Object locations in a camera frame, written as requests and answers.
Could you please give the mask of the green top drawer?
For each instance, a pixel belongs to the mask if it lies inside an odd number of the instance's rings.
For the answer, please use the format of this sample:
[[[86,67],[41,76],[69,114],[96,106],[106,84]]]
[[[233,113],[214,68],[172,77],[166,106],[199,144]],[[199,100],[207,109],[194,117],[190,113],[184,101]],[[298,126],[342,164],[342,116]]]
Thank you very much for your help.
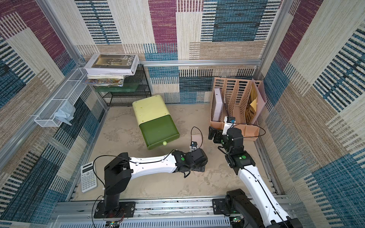
[[[148,150],[166,145],[180,137],[180,133],[170,115],[166,115],[139,125]]]

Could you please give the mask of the pink sponge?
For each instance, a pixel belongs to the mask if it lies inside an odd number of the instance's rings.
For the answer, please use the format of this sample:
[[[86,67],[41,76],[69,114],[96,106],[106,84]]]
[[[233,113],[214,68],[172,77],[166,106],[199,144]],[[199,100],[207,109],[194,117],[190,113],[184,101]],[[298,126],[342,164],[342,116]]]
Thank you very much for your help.
[[[193,134],[191,136],[191,141],[196,142],[197,148],[203,148],[203,137],[201,134]]]

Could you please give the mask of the green three-drawer cabinet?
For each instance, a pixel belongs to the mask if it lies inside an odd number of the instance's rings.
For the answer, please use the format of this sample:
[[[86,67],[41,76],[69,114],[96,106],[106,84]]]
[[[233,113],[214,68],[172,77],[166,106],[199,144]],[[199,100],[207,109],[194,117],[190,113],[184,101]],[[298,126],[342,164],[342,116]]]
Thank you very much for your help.
[[[138,125],[170,115],[161,95],[144,98],[132,103]]]

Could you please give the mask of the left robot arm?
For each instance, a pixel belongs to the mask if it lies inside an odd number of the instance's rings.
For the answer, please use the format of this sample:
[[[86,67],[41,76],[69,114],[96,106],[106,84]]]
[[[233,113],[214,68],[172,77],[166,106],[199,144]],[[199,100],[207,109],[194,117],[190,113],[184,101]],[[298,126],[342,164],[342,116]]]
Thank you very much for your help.
[[[192,171],[204,172],[208,157],[202,149],[184,153],[172,150],[158,157],[136,158],[121,153],[104,167],[104,212],[119,210],[120,194],[133,179],[158,173],[183,173],[186,178]]]

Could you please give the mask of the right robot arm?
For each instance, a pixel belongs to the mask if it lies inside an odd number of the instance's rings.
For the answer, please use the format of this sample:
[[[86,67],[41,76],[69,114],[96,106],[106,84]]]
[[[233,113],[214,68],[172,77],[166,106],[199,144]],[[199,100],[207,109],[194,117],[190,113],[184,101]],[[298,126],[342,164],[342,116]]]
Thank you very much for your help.
[[[227,131],[209,128],[208,139],[219,143],[228,165],[245,184],[255,202],[252,204],[241,189],[226,194],[226,208],[237,211],[253,228],[302,228],[298,218],[292,218],[277,202],[263,181],[256,163],[244,150],[241,129],[229,127]]]

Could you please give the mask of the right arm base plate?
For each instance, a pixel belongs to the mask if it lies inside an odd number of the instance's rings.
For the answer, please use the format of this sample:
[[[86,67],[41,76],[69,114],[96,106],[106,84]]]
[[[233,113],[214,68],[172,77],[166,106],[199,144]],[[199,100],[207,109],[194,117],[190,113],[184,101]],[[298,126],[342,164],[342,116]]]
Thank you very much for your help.
[[[216,198],[212,199],[214,215],[243,214],[254,206],[248,199]]]

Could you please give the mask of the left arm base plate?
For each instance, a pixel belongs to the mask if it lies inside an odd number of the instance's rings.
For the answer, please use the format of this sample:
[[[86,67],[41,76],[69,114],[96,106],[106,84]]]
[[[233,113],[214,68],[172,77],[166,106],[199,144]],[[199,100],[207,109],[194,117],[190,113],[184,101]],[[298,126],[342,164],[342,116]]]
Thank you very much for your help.
[[[135,201],[120,201],[119,206],[113,209],[105,209],[105,204],[100,201],[96,209],[94,209],[94,219],[108,219],[108,218],[132,218],[134,216],[136,207]]]

